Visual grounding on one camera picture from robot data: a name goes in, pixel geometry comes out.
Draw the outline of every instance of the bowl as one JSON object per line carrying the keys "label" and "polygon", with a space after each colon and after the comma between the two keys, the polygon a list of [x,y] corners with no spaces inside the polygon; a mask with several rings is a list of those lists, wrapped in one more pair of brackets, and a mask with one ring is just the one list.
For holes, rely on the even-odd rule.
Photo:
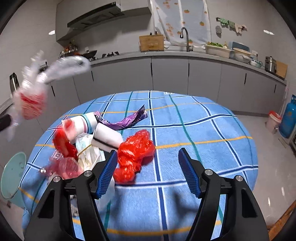
{"label": "bowl", "polygon": [[243,62],[243,63],[249,63],[252,59],[246,55],[240,54],[240,53],[235,53],[234,54],[235,59],[237,61]]}
{"label": "bowl", "polygon": [[230,49],[221,48],[221,47],[217,47],[217,46],[213,46],[213,45],[206,45],[205,46],[205,52],[207,54],[217,55],[217,56],[221,56],[224,58],[229,58],[230,51],[231,51]]}

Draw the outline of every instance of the wooden box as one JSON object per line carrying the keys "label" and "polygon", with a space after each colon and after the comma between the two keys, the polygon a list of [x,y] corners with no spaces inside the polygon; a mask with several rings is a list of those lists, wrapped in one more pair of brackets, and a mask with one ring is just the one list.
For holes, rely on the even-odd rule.
{"label": "wooden box", "polygon": [[160,51],[164,50],[163,35],[144,35],[139,36],[141,51]]}
{"label": "wooden box", "polygon": [[276,62],[276,74],[282,78],[286,78],[288,65],[280,61]]}

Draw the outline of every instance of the green vegetable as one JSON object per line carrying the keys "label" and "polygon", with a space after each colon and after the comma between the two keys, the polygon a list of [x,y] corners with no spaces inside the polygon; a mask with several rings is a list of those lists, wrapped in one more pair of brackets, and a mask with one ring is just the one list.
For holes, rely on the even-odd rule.
{"label": "green vegetable", "polygon": [[213,42],[208,42],[208,45],[213,45],[213,46],[217,46],[217,47],[221,47],[223,48],[223,45],[222,44],[219,44],[219,43],[213,43]]}

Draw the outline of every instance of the blue checkered tablecloth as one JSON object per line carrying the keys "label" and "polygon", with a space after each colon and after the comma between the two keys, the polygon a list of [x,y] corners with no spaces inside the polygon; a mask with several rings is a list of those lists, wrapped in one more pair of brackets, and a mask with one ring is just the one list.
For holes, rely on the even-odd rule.
{"label": "blue checkered tablecloth", "polygon": [[[115,197],[100,217],[110,240],[185,240],[200,200],[191,194],[178,163],[186,148],[205,168],[233,178],[242,175],[253,189],[258,160],[255,143],[239,119],[228,109],[204,98],[158,91],[117,93],[89,101],[65,113],[41,136],[34,147],[20,188],[29,223],[47,181],[37,170],[53,155],[52,137],[61,121],[99,110],[110,122],[122,120],[142,105],[148,118],[123,131],[123,139],[147,129],[156,146],[154,160],[136,174],[135,184],[115,184]],[[225,208],[220,198],[213,238],[218,237]],[[77,238],[84,240],[79,218],[73,218]]]}

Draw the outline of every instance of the purple wrapper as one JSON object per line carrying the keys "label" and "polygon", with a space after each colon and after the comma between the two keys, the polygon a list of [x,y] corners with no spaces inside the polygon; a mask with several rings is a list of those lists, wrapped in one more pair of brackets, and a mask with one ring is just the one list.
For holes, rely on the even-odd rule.
{"label": "purple wrapper", "polygon": [[96,121],[98,123],[102,123],[113,130],[119,131],[134,126],[139,121],[147,118],[148,114],[145,110],[145,106],[143,105],[138,111],[128,117],[125,117],[122,121],[117,123],[111,123],[110,121],[104,120],[99,111],[94,112],[94,116],[96,117]]}

